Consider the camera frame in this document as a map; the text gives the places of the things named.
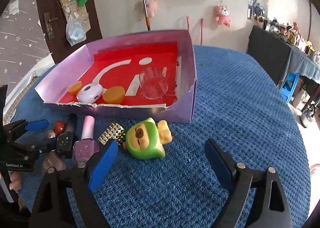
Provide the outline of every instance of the cardboard box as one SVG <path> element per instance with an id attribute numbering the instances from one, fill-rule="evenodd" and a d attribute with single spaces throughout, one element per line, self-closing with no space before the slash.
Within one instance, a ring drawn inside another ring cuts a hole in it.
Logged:
<path id="1" fill-rule="evenodd" d="M 106 51 L 155 43 L 177 43 L 178 46 L 179 65 L 176 71 L 177 86 L 175 89 L 178 100 L 171 106 L 165 104 L 126 106 L 59 102 L 66 94 L 68 87 L 77 82 L 93 65 L 95 55 Z M 187 30 L 166 30 L 115 36 L 88 43 L 59 63 L 42 79 L 35 90 L 44 104 L 52 110 L 92 116 L 101 115 L 108 118 L 144 120 L 153 117 L 156 121 L 164 119 L 168 122 L 190 123 L 196 97 L 196 65 L 191 37 Z"/>

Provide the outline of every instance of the metal kettle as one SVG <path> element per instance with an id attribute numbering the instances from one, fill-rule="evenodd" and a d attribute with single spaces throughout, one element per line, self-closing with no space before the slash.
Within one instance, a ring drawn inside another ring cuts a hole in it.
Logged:
<path id="1" fill-rule="evenodd" d="M 311 106 L 306 108 L 300 115 L 301 125 L 307 128 L 312 123 L 315 113 L 316 107 L 314 106 L 314 104 L 311 104 Z"/>

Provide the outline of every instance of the transparent cup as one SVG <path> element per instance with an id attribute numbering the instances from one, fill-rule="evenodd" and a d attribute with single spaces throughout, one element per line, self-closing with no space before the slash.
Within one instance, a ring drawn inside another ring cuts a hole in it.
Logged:
<path id="1" fill-rule="evenodd" d="M 148 100 L 163 97 L 168 91 L 168 83 L 154 67 L 148 67 L 139 75 L 141 94 Z"/>

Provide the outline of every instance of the white circle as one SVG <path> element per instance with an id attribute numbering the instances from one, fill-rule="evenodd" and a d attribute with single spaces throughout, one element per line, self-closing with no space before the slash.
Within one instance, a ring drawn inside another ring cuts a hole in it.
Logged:
<path id="1" fill-rule="evenodd" d="M 139 61 L 139 64 L 140 65 L 147 65 L 147 64 L 150 64 L 151 62 L 152 62 L 152 58 L 151 57 L 145 57 L 145 58 L 142 58 Z"/>

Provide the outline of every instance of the blue tablecloth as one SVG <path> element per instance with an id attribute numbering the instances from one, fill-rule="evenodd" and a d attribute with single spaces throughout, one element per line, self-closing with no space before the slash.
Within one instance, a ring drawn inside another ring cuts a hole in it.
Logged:
<path id="1" fill-rule="evenodd" d="M 169 124 L 174 140 L 165 145 L 164 159 L 137 160 L 120 151 L 103 186 L 94 196 L 111 227 L 211 227 L 225 204 L 222 189 L 204 155 L 204 142 L 214 138 L 235 161 L 251 168 L 278 171 L 290 206 L 292 225 L 300 228 L 308 217 L 310 175 L 298 126 L 274 82 L 248 54 L 195 46 L 198 89 L 191 124 Z M 17 106 L 16 119 L 46 118 L 50 126 L 67 114 L 44 107 L 30 89 Z M 81 135 L 79 117 L 77 134 Z M 96 117 L 94 138 L 111 123 L 129 127 L 134 121 Z M 27 133 L 40 140 L 42 132 Z M 20 191 L 32 208 L 41 182 L 40 165 L 23 174 Z M 239 220 L 243 227 L 253 191 Z M 75 200 L 70 195 L 70 203 Z M 79 213 L 75 218 L 82 226 Z"/>

